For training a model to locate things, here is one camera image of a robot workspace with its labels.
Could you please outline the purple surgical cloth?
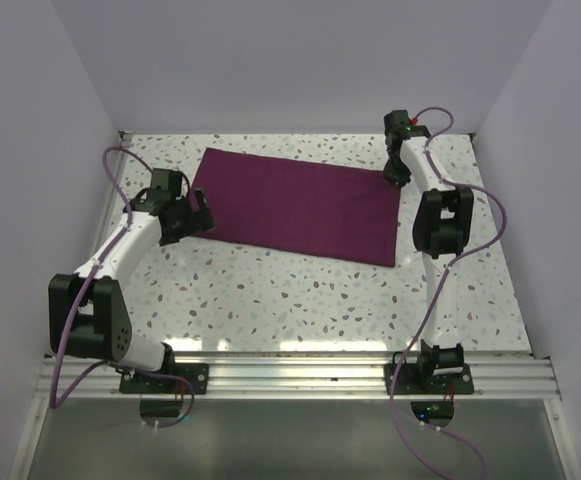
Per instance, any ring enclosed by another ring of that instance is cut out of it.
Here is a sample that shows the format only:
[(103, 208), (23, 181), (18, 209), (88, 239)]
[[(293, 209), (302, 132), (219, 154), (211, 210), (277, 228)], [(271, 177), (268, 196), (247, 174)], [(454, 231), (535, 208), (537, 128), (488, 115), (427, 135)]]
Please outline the purple surgical cloth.
[(392, 268), (400, 190), (377, 170), (208, 148), (193, 186), (206, 238)]

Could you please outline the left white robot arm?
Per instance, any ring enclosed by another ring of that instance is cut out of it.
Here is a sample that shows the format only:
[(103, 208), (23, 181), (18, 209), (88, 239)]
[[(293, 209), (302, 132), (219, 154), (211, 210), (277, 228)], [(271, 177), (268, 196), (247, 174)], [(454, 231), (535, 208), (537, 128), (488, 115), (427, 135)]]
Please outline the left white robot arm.
[(143, 370), (152, 390), (171, 390), (178, 379), (172, 348), (133, 332), (123, 287), (150, 249), (213, 228), (202, 190), (192, 191), (180, 171), (153, 170), (149, 186), (124, 200), (116, 229), (93, 257), (49, 282), (50, 344), (56, 357)]

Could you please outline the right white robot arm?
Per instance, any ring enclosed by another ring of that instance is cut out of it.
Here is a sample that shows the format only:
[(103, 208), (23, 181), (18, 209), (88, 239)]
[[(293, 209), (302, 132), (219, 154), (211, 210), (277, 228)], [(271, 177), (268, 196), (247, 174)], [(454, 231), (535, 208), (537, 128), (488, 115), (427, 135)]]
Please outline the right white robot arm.
[(458, 187), (431, 149), (431, 133), (405, 110), (384, 116), (388, 160), (384, 178), (404, 187), (413, 183), (421, 197), (412, 227), (415, 250), (426, 276), (429, 312), (424, 315), (415, 379), (438, 392), (459, 373), (464, 353), (457, 327), (457, 280), (447, 271), (468, 244), (474, 205), (469, 188)]

